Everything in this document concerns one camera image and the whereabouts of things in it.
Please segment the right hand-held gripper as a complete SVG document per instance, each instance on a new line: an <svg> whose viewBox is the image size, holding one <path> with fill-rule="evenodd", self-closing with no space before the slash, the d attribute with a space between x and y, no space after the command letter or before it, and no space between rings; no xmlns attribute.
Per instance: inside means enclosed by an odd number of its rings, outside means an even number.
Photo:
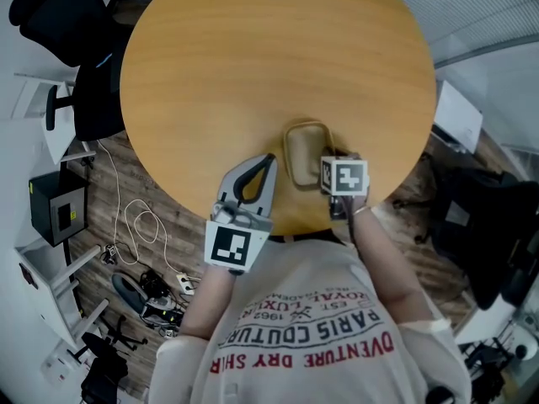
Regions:
<svg viewBox="0 0 539 404"><path fill-rule="evenodd" d="M345 221L348 213L344 198L366 200L370 177L368 162L358 157L322 156L320 158L319 186L328 197L329 219Z"/></svg>

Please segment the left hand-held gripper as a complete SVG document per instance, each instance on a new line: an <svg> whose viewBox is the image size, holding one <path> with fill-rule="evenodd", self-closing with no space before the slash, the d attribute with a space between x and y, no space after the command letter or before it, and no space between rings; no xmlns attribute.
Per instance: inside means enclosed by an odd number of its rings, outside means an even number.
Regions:
<svg viewBox="0 0 539 404"><path fill-rule="evenodd" d="M273 230L272 209L278 162L274 154L256 156L227 172L205 226L205 263L245 274L253 267ZM244 189L261 174L256 193Z"/></svg>

